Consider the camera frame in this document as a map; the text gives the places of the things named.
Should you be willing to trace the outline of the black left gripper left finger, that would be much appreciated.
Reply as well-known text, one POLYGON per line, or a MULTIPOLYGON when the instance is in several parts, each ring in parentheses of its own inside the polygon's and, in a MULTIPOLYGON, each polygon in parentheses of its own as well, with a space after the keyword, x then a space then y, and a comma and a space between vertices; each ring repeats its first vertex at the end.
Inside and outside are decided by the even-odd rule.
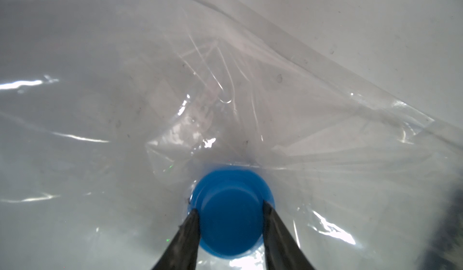
POLYGON ((199 244, 200 216, 193 209, 152 270, 195 270, 199 244))

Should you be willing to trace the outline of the clear vacuum bag blue zipper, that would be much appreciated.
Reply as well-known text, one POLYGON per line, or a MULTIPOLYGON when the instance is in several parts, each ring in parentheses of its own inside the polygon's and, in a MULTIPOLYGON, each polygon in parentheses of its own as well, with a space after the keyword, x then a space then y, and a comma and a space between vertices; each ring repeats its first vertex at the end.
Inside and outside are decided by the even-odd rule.
POLYGON ((463 132, 238 0, 1 0, 1 268, 460 270, 463 132))

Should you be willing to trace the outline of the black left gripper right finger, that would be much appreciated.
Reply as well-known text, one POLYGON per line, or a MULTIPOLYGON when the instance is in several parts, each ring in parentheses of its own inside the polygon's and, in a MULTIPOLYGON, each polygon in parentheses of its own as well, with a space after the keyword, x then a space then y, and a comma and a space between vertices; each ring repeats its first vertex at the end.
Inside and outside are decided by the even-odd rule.
POLYGON ((272 205, 264 201, 263 239, 268 270, 314 270, 272 205))

